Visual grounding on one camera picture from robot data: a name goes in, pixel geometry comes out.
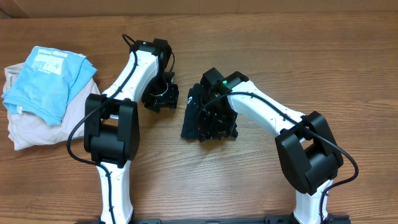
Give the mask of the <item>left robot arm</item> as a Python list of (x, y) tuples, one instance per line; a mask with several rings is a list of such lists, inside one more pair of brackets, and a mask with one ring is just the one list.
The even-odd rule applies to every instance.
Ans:
[(84, 148), (91, 155), (101, 182), (103, 209), (98, 223), (132, 223), (130, 166), (139, 148), (138, 102), (158, 113), (175, 109), (178, 86), (175, 62), (166, 40), (152, 42), (124, 37), (129, 60), (116, 81), (102, 94), (90, 94), (85, 102)]

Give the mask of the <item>dark navy t-shirt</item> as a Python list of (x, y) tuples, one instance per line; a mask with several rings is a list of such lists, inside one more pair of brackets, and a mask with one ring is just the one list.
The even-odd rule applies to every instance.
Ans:
[(181, 137), (184, 139), (198, 140), (195, 133), (195, 115), (199, 111), (198, 104), (201, 96), (209, 97), (205, 88), (199, 83), (196, 83), (191, 89), (189, 89), (188, 92), (188, 103), (185, 110), (184, 122), (181, 132)]

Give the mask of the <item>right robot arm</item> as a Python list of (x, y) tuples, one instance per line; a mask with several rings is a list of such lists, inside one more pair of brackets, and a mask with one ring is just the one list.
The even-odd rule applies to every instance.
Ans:
[(275, 140), (282, 172), (296, 190), (291, 223), (348, 223), (326, 210), (328, 188), (343, 165), (326, 119), (314, 111), (294, 111), (259, 90), (240, 72), (228, 77), (215, 68), (200, 80), (195, 134), (200, 141), (236, 138), (236, 118), (243, 114)]

